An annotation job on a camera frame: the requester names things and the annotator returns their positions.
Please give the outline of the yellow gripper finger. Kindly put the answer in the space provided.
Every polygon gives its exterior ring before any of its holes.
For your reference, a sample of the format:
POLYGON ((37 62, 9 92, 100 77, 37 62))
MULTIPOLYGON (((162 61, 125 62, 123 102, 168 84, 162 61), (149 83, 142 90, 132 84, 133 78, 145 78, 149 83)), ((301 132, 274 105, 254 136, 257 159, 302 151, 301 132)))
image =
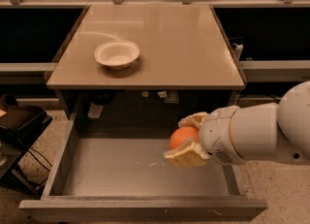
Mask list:
POLYGON ((202 124, 204 120, 207 117, 206 112, 196 112, 194 114, 188 115, 184 118, 182 118, 178 122, 178 127, 195 127, 197 129, 200 129, 202 127, 202 124))
POLYGON ((163 156, 171 165, 180 168, 201 167, 210 160, 210 156, 193 138, 186 139, 176 149, 166 151, 163 156))

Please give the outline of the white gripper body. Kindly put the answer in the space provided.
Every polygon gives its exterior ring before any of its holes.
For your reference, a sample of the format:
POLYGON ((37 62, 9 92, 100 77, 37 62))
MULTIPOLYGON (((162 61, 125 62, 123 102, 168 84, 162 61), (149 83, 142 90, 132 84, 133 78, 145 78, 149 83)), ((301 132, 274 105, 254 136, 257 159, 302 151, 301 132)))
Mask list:
POLYGON ((229 106, 211 112, 202 122, 199 138, 203 150, 221 165, 242 165, 245 160, 233 145, 232 121, 238 106, 229 106))

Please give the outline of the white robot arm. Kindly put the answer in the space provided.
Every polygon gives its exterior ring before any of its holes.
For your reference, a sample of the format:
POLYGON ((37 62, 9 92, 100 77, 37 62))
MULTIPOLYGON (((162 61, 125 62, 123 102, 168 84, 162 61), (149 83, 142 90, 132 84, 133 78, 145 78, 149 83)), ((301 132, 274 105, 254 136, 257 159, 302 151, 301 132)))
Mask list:
POLYGON ((178 127, 194 127, 198 135, 164 153, 176 167, 254 160, 305 165, 310 160, 310 82, 294 86, 279 103, 197 112, 182 118, 178 127))

